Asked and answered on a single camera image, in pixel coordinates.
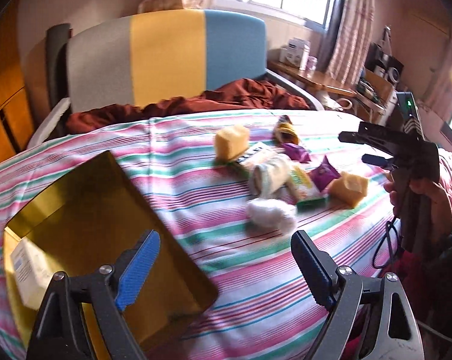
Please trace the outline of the person's right hand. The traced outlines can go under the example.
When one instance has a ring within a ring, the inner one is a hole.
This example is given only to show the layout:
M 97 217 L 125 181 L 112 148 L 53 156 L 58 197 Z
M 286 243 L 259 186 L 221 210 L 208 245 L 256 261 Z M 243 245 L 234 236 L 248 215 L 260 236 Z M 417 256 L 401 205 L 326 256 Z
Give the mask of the person's right hand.
M 403 237 L 401 245 L 404 250 L 413 252 L 415 246 L 419 251 L 423 247 L 436 249 L 452 234 L 452 205 L 447 192 L 439 183 L 427 178 L 412 179 L 405 189 L 390 177 L 384 184 L 384 189 L 394 207 L 394 215 L 401 221 Z M 404 231 L 403 219 L 404 215 L 408 219 L 411 218 L 411 214 L 406 213 L 407 201 L 411 194 L 426 197 L 430 201 L 429 212 L 425 215 L 429 225 L 426 229 L 417 228 L 414 232 Z

